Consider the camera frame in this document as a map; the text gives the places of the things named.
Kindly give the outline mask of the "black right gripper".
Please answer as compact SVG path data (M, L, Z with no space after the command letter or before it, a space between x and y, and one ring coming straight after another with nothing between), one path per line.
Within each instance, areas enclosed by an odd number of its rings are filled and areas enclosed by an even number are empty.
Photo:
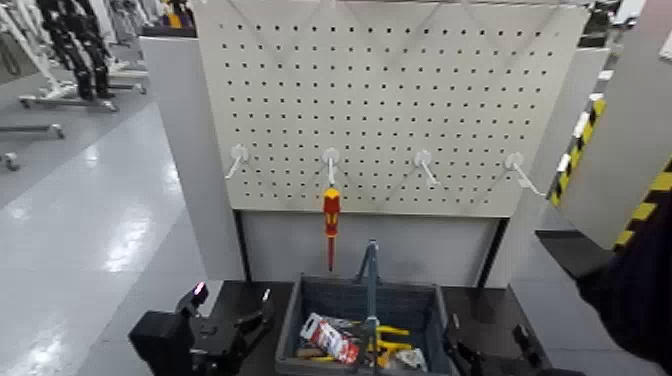
M445 326L445 354L451 358L461 376L585 376L574 370L549 368L550 362L543 347L531 329L516 325L512 337L520 354L515 358L482 357L459 337L461 329L456 313L448 316Z

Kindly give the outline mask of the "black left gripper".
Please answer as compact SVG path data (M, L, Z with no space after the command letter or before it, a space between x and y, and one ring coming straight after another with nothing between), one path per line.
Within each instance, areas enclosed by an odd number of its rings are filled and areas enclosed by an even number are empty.
M190 320L194 336L190 349L192 374L237 375L246 357L246 339L254 335L253 340L259 342L273 327L271 289L264 291L258 310L234 321L199 317L199 307L208 296L207 284L201 281L183 295L175 307L177 314L197 317Z

